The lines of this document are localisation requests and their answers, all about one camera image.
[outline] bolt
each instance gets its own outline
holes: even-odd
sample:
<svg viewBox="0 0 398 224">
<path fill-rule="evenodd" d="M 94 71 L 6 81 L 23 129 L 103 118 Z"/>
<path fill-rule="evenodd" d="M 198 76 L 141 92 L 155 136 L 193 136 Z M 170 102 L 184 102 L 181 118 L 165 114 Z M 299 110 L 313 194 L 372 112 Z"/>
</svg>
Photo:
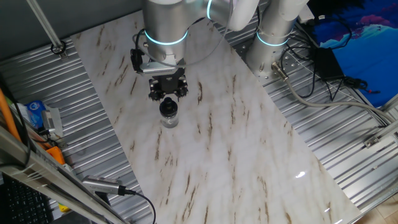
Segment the bolt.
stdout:
<svg viewBox="0 0 398 224">
<path fill-rule="evenodd" d="M 261 63 L 259 71 L 262 72 L 264 69 L 264 62 Z"/>
</svg>

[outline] metal bracket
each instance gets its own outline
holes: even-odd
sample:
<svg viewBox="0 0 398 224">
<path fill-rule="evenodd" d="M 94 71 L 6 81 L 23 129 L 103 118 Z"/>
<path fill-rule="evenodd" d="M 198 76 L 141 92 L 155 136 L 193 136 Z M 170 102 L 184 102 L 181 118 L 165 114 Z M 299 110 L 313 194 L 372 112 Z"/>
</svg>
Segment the metal bracket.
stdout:
<svg viewBox="0 0 398 224">
<path fill-rule="evenodd" d="M 364 144 L 367 148 L 370 148 L 371 146 L 373 146 L 376 143 L 379 143 L 379 139 L 377 137 L 371 137 L 370 139 L 368 139 Z"/>
<path fill-rule="evenodd" d="M 170 65 L 176 65 L 174 55 L 166 56 L 164 63 L 170 64 Z M 163 65 L 159 62 L 143 63 L 140 66 L 140 69 L 142 70 L 141 74 L 143 76 L 170 75 L 170 74 L 174 74 L 178 70 L 177 67 Z"/>
<path fill-rule="evenodd" d="M 395 121 L 373 135 L 371 138 L 363 142 L 363 144 L 367 147 L 370 148 L 371 146 L 381 142 L 383 139 L 388 138 L 389 136 L 394 137 L 396 140 L 398 139 L 398 121 Z"/>
</svg>

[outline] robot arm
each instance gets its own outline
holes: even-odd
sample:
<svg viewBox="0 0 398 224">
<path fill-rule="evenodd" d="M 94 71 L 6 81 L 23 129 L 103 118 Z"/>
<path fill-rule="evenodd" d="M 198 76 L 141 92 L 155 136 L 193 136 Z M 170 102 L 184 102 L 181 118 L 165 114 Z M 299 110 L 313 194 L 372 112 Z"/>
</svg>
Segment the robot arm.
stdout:
<svg viewBox="0 0 398 224">
<path fill-rule="evenodd" d="M 308 0 L 271 0 L 261 16 L 259 31 L 246 55 L 256 76 L 268 77 L 271 65 L 280 59 L 289 34 Z"/>
<path fill-rule="evenodd" d="M 230 1 L 233 11 L 229 18 Z M 185 38 L 190 25 L 208 17 L 231 30 L 243 29 L 252 18 L 259 0 L 143 0 L 148 52 L 158 61 L 173 55 L 183 59 Z"/>
<path fill-rule="evenodd" d="M 207 17 L 224 26 L 228 24 L 231 30 L 241 30 L 251 20 L 258 2 L 259 0 L 143 0 L 147 51 L 156 60 L 140 66 L 141 73 L 153 77 L 149 80 L 149 97 L 160 100 L 168 94 L 177 97 L 187 94 L 184 69 L 177 69 L 176 65 L 183 60 L 190 25 Z M 295 20 L 308 0 L 270 2 L 262 14 L 259 32 L 246 55 L 246 63 L 255 75 L 270 75 L 271 64 L 280 58 Z"/>
<path fill-rule="evenodd" d="M 142 52 L 132 50 L 133 65 L 143 75 L 150 75 L 149 98 L 160 100 L 168 94 L 183 97 L 188 84 L 183 68 L 177 66 L 184 57 L 188 28 L 208 17 L 232 30 L 243 29 L 251 20 L 259 0 L 143 0 L 147 51 L 153 62 L 137 65 L 134 59 Z"/>
</svg>

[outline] aluminum slatted platform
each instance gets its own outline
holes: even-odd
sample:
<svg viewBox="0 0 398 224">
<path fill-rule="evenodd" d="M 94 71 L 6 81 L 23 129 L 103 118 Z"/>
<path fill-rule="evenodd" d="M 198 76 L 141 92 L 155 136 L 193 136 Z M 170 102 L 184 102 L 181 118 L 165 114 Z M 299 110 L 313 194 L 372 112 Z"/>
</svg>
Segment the aluminum slatted platform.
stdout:
<svg viewBox="0 0 398 224">
<path fill-rule="evenodd" d="M 254 16 L 251 25 L 243 31 L 226 36 L 238 52 L 246 48 L 242 42 L 253 36 L 256 23 Z M 130 189 L 141 191 L 72 41 L 64 41 L 69 55 L 66 61 L 61 61 L 51 53 L 50 46 L 45 46 L 0 62 L 0 72 L 21 103 L 42 100 L 60 109 L 64 140 L 67 142 L 63 155 L 79 177 L 99 175 L 121 179 Z M 311 87 L 312 74 L 292 59 L 288 63 L 294 88 L 305 94 Z M 380 130 L 380 124 L 366 110 L 351 106 L 309 108 L 297 103 L 279 78 L 269 77 L 261 82 L 264 82 L 264 88 L 284 116 L 356 206 L 360 207 L 378 189 L 398 176 L 398 145 L 393 137 L 386 138 L 371 149 L 363 144 Z M 332 91 L 335 91 L 337 84 L 332 83 Z M 329 96 L 325 85 L 317 80 L 315 87 L 309 100 L 326 102 Z M 337 94 L 336 101 L 358 99 L 352 92 L 343 89 Z M 385 197 L 376 198 L 372 205 L 385 200 Z M 109 200 L 115 211 L 127 220 L 149 223 L 152 218 L 148 204 L 141 198 L 113 196 Z M 61 213 L 57 203 L 51 201 L 51 204 L 55 218 L 59 217 Z"/>
</svg>

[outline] cable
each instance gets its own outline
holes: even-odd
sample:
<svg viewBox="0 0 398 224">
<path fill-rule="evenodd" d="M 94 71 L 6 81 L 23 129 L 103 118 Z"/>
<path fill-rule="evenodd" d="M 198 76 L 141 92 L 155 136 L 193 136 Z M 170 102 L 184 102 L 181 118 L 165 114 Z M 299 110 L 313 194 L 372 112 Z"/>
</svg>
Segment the cable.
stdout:
<svg viewBox="0 0 398 224">
<path fill-rule="evenodd" d="M 40 144 L 53 143 L 54 146 L 58 147 L 58 142 L 53 140 L 53 139 L 51 139 L 51 135 L 50 134 L 47 134 L 47 140 L 46 141 L 39 141 L 39 140 L 36 140 L 36 139 L 33 139 L 33 141 L 35 141 L 37 143 L 40 143 Z"/>
<path fill-rule="evenodd" d="M 339 20 L 339 19 L 336 19 L 336 18 L 334 18 L 334 17 L 326 17 L 326 16 L 324 16 L 324 15 L 318 17 L 318 20 L 322 20 L 322 19 L 331 19 L 331 20 L 337 21 L 337 22 L 339 22 L 340 24 L 342 24 L 345 28 L 347 28 L 347 30 L 348 30 L 348 32 L 349 32 L 348 39 L 347 39 L 347 41 L 346 41 L 342 46 L 333 47 L 333 48 L 331 48 L 331 49 L 332 49 L 332 50 L 335 50 L 335 49 L 340 49 L 340 48 L 343 48 L 343 47 L 347 46 L 349 40 L 351 40 L 351 38 L 352 38 L 352 36 L 353 36 L 353 32 L 351 31 L 351 29 L 349 28 L 349 26 L 348 26 L 345 22 L 343 22 L 343 21 L 341 21 L 341 20 Z"/>
<path fill-rule="evenodd" d="M 229 22 L 230 22 L 230 20 L 231 20 L 233 8 L 234 8 L 234 3 L 233 3 L 233 1 L 230 1 L 230 2 L 229 2 L 229 17 L 228 17 L 228 21 L 227 21 L 226 26 L 225 26 L 225 31 L 224 31 L 223 36 L 220 38 L 220 41 L 217 43 L 216 47 L 215 47 L 208 55 L 206 55 L 205 57 L 203 57 L 202 59 L 200 59 L 200 60 L 198 60 L 198 61 L 196 61 L 196 62 L 192 62 L 192 63 L 185 64 L 185 65 L 172 65 L 172 64 L 164 63 L 164 62 L 158 61 L 155 57 L 153 57 L 151 54 L 149 54 L 149 52 L 148 52 L 147 50 L 144 50 L 144 49 L 138 44 L 138 39 L 137 39 L 137 41 L 134 40 L 134 37 L 137 37 L 138 34 L 136 34 L 136 35 L 134 35 L 134 36 L 132 37 L 132 41 L 136 44 L 136 46 L 138 46 L 139 50 L 141 50 L 142 53 L 144 53 L 145 55 L 147 55 L 147 56 L 148 56 L 150 59 L 152 59 L 153 61 L 158 62 L 158 63 L 160 63 L 160 64 L 162 64 L 162 65 L 169 66 L 169 67 L 174 67 L 174 68 L 186 68 L 186 67 L 191 66 L 191 65 L 196 65 L 196 64 L 198 64 L 198 63 L 204 61 L 205 59 L 207 59 L 211 54 L 213 54 L 213 52 L 218 48 L 218 46 L 220 45 L 220 43 L 225 39 L 226 33 L 227 33 L 227 31 L 228 31 Z"/>
<path fill-rule="evenodd" d="M 352 91 L 359 97 L 359 99 L 362 100 L 362 102 L 363 102 L 364 104 L 369 105 L 368 102 L 366 102 L 366 100 L 364 100 L 364 99 L 362 98 L 362 96 L 361 96 L 354 88 L 351 88 L 351 89 L 352 89 Z M 384 126 L 388 126 L 388 124 L 387 124 L 377 113 L 373 112 L 373 114 L 379 118 L 379 121 L 380 121 Z"/>
<path fill-rule="evenodd" d="M 4 119 L 6 120 L 8 131 L 20 142 L 21 137 L 19 137 L 19 133 L 17 127 L 14 122 L 14 118 L 12 117 L 12 113 L 10 107 L 8 107 L 6 97 L 4 96 L 3 92 L 0 90 L 0 108 L 2 114 L 4 115 Z"/>
<path fill-rule="evenodd" d="M 257 31 L 259 30 L 259 28 L 260 28 L 260 22 L 261 22 L 261 15 L 260 15 L 260 7 L 259 7 L 259 5 L 257 5 L 256 12 L 257 12 L 257 29 L 256 29 L 255 32 L 257 32 Z"/>
<path fill-rule="evenodd" d="M 336 89 L 336 91 L 335 91 L 335 95 L 330 99 L 332 102 L 333 102 L 333 100 L 335 100 L 336 95 L 337 95 L 337 93 L 338 93 L 338 90 L 340 89 L 340 86 L 341 86 L 342 83 L 343 83 L 343 80 L 340 81 L 340 83 L 338 84 L 337 89 Z"/>
<path fill-rule="evenodd" d="M 283 51 L 282 55 L 280 56 L 280 67 L 281 67 L 282 71 L 284 70 L 284 57 L 285 57 L 285 54 L 286 54 L 286 52 L 288 50 L 292 51 L 293 54 L 295 54 L 296 56 L 298 56 L 302 60 L 307 60 L 307 61 L 310 60 L 309 58 L 302 58 L 301 56 L 297 55 L 294 52 L 294 50 L 293 50 L 293 49 L 311 49 L 310 47 L 291 47 L 289 44 L 286 44 L 286 46 L 287 46 L 287 48 Z M 309 94 L 305 95 L 305 96 L 300 96 L 301 98 L 308 98 L 308 97 L 312 96 L 313 91 L 315 89 L 315 72 L 316 72 L 316 66 L 315 66 L 315 63 L 314 63 L 313 72 L 312 72 L 313 76 L 312 76 L 312 89 L 311 89 L 311 92 Z"/>
<path fill-rule="evenodd" d="M 2 93 L 1 88 L 0 88 L 0 98 L 4 98 L 4 100 L 5 100 L 5 97 L 4 97 L 3 93 Z M 27 132 L 27 128 L 26 128 L 26 124 L 25 124 L 25 121 L 24 121 L 24 117 L 23 117 L 23 115 L 22 115 L 22 113 L 21 113 L 21 111 L 20 111 L 20 109 L 18 107 L 17 101 L 15 100 L 15 98 L 13 96 L 11 97 L 11 99 L 12 99 L 12 102 L 15 104 L 19 119 L 20 119 L 21 124 L 22 124 L 22 130 L 24 132 L 23 135 L 25 136 L 25 141 L 22 142 L 21 139 L 19 139 L 19 141 L 24 143 L 26 145 L 26 147 L 27 147 L 26 159 L 25 159 L 24 165 L 20 165 L 20 164 L 16 164 L 16 163 L 7 163 L 7 164 L 1 164 L 0 168 L 6 167 L 6 166 L 18 166 L 18 167 L 23 167 L 25 169 L 27 167 L 28 163 L 29 163 L 30 151 L 32 150 L 31 146 L 33 146 L 33 143 L 30 141 L 29 133 Z M 2 109 L 3 114 L 4 114 L 4 111 L 7 110 L 7 109 L 9 110 L 9 107 L 7 105 L 6 109 L 3 109 L 3 108 L 1 108 L 1 109 Z M 14 120 L 14 118 L 12 117 L 12 121 L 14 122 L 14 126 L 16 127 L 17 120 Z"/>
<path fill-rule="evenodd" d="M 307 39 L 309 45 L 312 45 L 312 46 L 315 47 L 315 44 L 311 41 L 311 37 L 310 37 L 306 32 L 304 32 L 302 29 L 300 29 L 300 27 L 299 27 L 299 25 L 297 25 L 297 23 L 295 23 L 294 26 L 296 27 L 296 29 L 297 29 L 300 33 L 304 34 L 304 36 L 306 37 L 306 39 Z"/>
<path fill-rule="evenodd" d="M 385 112 L 383 112 L 383 111 L 381 111 L 379 109 L 376 109 L 376 108 L 374 108 L 372 106 L 365 105 L 363 103 L 357 103 L 357 102 L 311 103 L 311 102 L 305 101 L 293 89 L 292 84 L 290 83 L 289 79 L 286 79 L 285 82 L 286 82 L 286 85 L 288 86 L 288 88 L 291 90 L 291 92 L 294 95 L 294 97 L 296 97 L 296 99 L 298 99 L 299 102 L 301 102 L 301 103 L 303 103 L 305 105 L 313 106 L 313 107 L 340 106 L 340 105 L 359 106 L 359 107 L 374 111 L 375 113 L 378 113 L 379 115 L 385 117 L 391 123 L 393 123 L 395 121 L 393 118 L 391 118 Z"/>
<path fill-rule="evenodd" d="M 143 196 L 142 194 L 140 194 L 140 193 L 137 193 L 137 192 L 135 192 L 135 191 L 133 191 L 133 190 L 124 190 L 124 193 L 125 194 L 131 194 L 131 195 L 137 195 L 137 196 L 140 196 L 140 197 L 142 197 L 143 199 L 145 199 L 149 204 L 150 204 L 150 206 L 152 207 L 152 210 L 154 211 L 154 221 L 152 222 L 152 224 L 155 224 L 155 221 L 156 221 L 156 211 L 155 211 L 155 207 L 154 207 L 154 204 L 151 202 L 151 200 L 149 200 L 149 198 L 147 198 L 147 197 L 145 197 L 145 196 Z"/>
</svg>

